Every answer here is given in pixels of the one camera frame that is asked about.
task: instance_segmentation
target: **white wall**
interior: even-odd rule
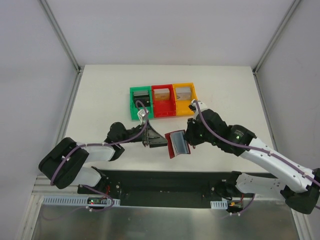
[[[279,151],[312,169],[320,168],[319,13],[319,0],[302,1],[258,72]],[[320,239],[320,210],[309,219]]]
[[[79,64],[255,67],[293,0],[48,0]]]
[[[0,1],[0,239],[14,239],[76,72],[36,0]]]

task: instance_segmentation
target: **gray floor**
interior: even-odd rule
[[[76,207],[41,207],[47,218]],[[282,202],[256,200],[240,217],[224,210],[113,207],[80,209],[59,220],[38,217],[33,240],[296,240],[291,210]]]

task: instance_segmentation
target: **yellow bin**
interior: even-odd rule
[[[189,105],[193,99],[198,100],[195,86],[192,82],[172,84],[175,109],[177,116],[190,116],[194,112],[190,110]]]

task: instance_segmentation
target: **white table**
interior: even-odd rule
[[[193,82],[199,100],[219,113],[228,125],[243,125],[272,146],[258,90],[250,67],[187,65],[86,65],[68,123],[66,137],[76,142],[101,143],[110,125],[131,120],[130,87]],[[161,135],[186,129],[189,116],[151,119]],[[203,143],[191,154],[169,158],[167,147],[122,145],[125,152],[113,162],[97,162],[99,169],[194,172],[265,172],[258,165]]]

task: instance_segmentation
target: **robotic hand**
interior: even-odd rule
[[[189,108],[194,116],[187,121],[184,138],[190,145],[211,143],[226,153],[259,165],[277,177],[257,177],[233,171],[230,179],[215,187],[217,194],[224,198],[237,192],[261,194],[285,200],[289,207],[300,213],[312,212],[320,195],[320,168],[312,170],[291,161],[241,125],[228,126],[218,113],[201,101],[193,100]]]

